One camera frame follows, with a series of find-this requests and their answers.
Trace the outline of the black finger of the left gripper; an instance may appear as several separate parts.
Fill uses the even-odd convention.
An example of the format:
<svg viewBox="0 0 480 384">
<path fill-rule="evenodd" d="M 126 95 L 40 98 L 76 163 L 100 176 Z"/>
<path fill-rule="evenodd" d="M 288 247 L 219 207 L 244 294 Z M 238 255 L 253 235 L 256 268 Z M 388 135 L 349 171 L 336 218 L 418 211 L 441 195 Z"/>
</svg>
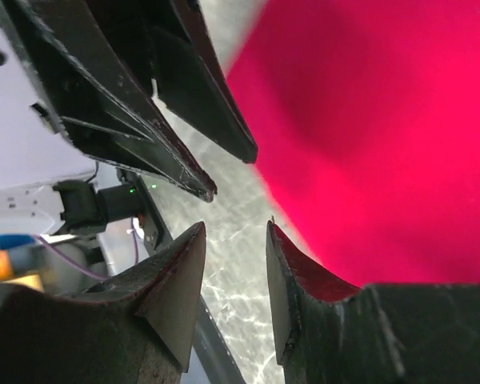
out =
<svg viewBox="0 0 480 384">
<path fill-rule="evenodd" d="M 168 109 L 245 163 L 258 147 L 218 62 L 198 1 L 144 1 L 158 95 Z"/>
<path fill-rule="evenodd" d="M 0 26 L 56 131 L 85 155 L 157 175 L 205 202 L 217 192 L 84 1 L 1 1 Z"/>
</svg>

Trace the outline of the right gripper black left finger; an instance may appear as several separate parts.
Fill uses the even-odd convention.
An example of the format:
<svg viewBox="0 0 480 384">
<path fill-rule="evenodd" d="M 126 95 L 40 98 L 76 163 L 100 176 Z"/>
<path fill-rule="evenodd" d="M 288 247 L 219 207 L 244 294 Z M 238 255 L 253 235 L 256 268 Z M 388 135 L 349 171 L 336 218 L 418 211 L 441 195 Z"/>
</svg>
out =
<svg viewBox="0 0 480 384">
<path fill-rule="evenodd" d="M 76 294 L 0 283 L 0 383 L 176 383 L 135 312 L 155 268 Z"/>
</svg>

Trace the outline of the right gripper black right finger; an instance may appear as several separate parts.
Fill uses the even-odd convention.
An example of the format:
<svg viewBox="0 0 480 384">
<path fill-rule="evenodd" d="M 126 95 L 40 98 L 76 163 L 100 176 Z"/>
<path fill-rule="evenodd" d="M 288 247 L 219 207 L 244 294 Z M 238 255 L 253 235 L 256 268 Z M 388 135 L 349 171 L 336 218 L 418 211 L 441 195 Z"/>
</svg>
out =
<svg viewBox="0 0 480 384">
<path fill-rule="evenodd" d="M 288 383 L 480 383 L 480 284 L 358 288 L 273 222 L 266 266 Z"/>
</svg>

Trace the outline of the red t shirt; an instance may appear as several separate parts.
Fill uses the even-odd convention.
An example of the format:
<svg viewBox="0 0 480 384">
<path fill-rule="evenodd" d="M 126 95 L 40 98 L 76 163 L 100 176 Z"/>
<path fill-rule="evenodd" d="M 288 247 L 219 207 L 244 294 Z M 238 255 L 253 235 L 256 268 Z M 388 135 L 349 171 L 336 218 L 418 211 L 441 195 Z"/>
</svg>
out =
<svg viewBox="0 0 480 384">
<path fill-rule="evenodd" d="M 480 282 L 480 1 L 270 1 L 228 83 L 325 268 Z"/>
</svg>

